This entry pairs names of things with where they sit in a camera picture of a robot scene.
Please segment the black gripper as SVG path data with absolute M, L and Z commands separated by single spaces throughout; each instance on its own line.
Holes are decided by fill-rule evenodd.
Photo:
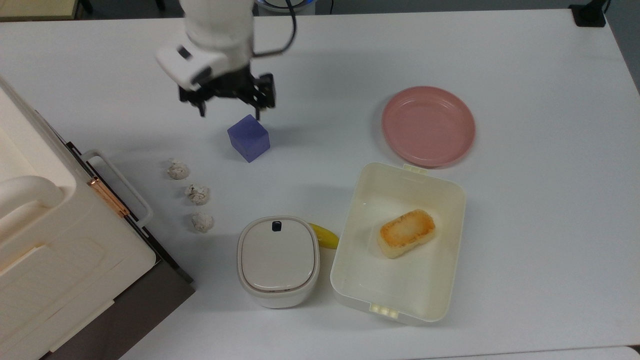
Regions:
M 250 67 L 243 67 L 220 76 L 209 70 L 196 78 L 198 89 L 184 89 L 178 86 L 178 100 L 189 103 L 198 110 L 199 116 L 206 117 L 206 102 L 214 97 L 233 98 L 251 103 L 254 116 L 261 120 L 261 114 L 275 108 L 275 82 L 272 73 L 264 73 L 254 78 Z

